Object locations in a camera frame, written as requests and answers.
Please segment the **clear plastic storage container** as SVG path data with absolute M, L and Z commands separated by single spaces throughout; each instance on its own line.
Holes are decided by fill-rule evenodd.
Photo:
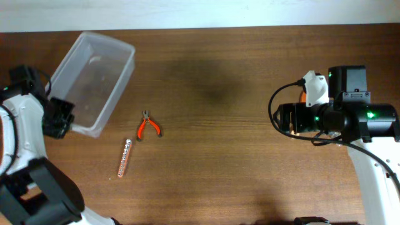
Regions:
M 71 130 L 101 135 L 134 71 L 135 47 L 113 37 L 82 32 L 51 77 L 50 98 L 74 104 Z

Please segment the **orange socket bit rail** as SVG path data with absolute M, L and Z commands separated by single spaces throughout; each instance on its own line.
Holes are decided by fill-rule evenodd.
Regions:
M 119 169 L 117 172 L 118 178 L 122 178 L 124 176 L 125 170 L 128 165 L 129 154 L 132 148 L 133 142 L 131 139 L 126 139 L 126 143 L 124 145 L 124 149 L 122 152 L 122 157 L 119 165 Z

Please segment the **orange scraper with wooden handle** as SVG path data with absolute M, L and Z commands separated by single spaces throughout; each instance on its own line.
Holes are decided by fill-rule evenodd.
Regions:
M 301 91 L 299 95 L 299 102 L 300 103 L 305 103 L 306 102 L 306 93 L 304 91 Z M 290 134 L 294 136 L 299 136 L 300 134 L 294 130 L 294 124 L 290 125 Z

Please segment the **clear box of screwdriver bits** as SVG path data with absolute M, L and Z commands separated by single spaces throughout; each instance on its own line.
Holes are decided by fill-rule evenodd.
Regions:
M 330 139 L 330 142 L 325 142 L 324 145 L 335 144 L 337 146 L 342 146 L 342 144 L 338 143 L 338 141 L 342 140 L 341 134 L 339 132 L 329 131 L 324 133 L 327 139 Z

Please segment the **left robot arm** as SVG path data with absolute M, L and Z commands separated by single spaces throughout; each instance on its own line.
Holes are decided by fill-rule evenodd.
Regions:
M 49 98 L 45 75 L 20 65 L 1 89 L 1 214 L 11 224 L 117 224 L 86 207 L 76 184 L 46 153 L 44 137 L 62 139 L 74 104 Z

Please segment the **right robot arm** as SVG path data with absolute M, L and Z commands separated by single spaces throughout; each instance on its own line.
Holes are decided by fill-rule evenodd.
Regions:
M 292 83 L 299 102 L 268 114 L 279 133 L 314 146 L 345 146 L 356 171 L 367 224 L 399 224 L 399 117 L 390 104 L 371 103 L 365 66 L 307 72 Z

